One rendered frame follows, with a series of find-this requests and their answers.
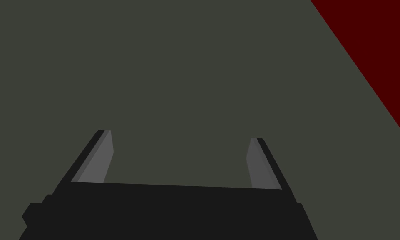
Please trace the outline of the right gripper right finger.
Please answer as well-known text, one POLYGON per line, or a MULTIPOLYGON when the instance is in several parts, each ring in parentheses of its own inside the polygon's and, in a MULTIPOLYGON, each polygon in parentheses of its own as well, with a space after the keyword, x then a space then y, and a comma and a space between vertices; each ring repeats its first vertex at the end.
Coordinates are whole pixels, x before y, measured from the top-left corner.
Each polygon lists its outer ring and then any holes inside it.
POLYGON ((252 188, 290 190, 286 178, 263 138, 251 138, 246 162, 252 188))

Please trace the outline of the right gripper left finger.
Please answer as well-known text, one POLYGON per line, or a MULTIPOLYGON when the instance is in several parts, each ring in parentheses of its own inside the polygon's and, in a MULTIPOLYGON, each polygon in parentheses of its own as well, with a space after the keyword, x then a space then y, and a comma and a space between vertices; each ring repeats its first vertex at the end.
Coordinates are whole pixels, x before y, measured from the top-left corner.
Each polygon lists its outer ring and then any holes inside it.
POLYGON ((103 183, 113 154, 112 132, 110 130, 98 130, 60 182, 103 183))

